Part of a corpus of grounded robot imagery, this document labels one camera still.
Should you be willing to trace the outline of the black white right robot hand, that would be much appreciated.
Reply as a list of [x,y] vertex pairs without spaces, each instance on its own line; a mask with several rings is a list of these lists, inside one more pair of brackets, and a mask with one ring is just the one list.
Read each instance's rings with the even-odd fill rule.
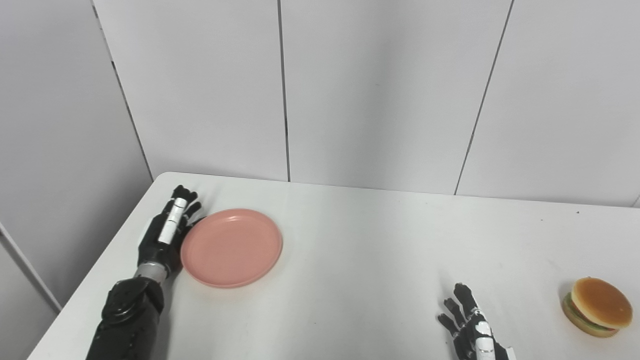
[[496,341],[470,287],[458,282],[453,294],[455,299],[448,297],[442,302],[448,313],[439,314],[437,320],[450,333],[458,360],[516,360],[512,347]]

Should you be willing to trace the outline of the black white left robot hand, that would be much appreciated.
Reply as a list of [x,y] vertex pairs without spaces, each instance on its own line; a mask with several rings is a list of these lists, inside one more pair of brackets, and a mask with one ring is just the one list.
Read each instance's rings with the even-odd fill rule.
[[159,265],[165,278],[181,266],[181,248],[186,235],[201,221],[197,218],[202,204],[198,193],[182,184],[171,194],[159,214],[151,219],[138,245],[137,265]]

